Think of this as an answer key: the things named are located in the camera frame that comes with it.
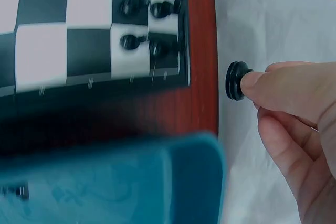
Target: white tablecloth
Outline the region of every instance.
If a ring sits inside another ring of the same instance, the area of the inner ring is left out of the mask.
[[[336,61],[336,0],[216,0],[219,137],[229,165],[222,223],[297,224],[297,205],[264,149],[257,111],[225,94],[232,61],[258,71],[270,63]]]

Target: blue container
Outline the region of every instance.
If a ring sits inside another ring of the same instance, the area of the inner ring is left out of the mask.
[[[0,223],[218,224],[225,161],[209,134],[0,159]]]

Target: chess piece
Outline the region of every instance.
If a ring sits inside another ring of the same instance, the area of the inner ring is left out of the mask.
[[[125,17],[134,17],[142,8],[147,8],[148,0],[123,0],[120,4],[120,13]]]
[[[170,46],[160,40],[150,40],[149,54],[151,58],[160,59],[166,57],[170,52]]]
[[[120,38],[120,44],[125,50],[135,50],[145,41],[147,41],[147,36],[136,37],[128,34]]]
[[[225,90],[226,95],[236,101],[240,101],[244,98],[244,94],[241,91],[240,82],[244,75],[252,72],[252,69],[249,69],[246,63],[240,61],[232,62],[229,66],[226,79],[225,79]]]
[[[168,1],[163,1],[162,3],[154,3],[151,5],[150,10],[154,18],[165,18],[172,13],[179,13],[181,9],[181,2],[175,1],[174,4]]]

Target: chessboard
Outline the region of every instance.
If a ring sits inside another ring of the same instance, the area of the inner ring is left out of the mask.
[[[0,0],[0,118],[190,83],[187,0]]]

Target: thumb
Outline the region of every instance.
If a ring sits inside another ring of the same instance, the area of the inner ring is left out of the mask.
[[[246,97],[260,107],[318,123],[336,103],[336,63],[314,63],[251,72],[242,79]]]

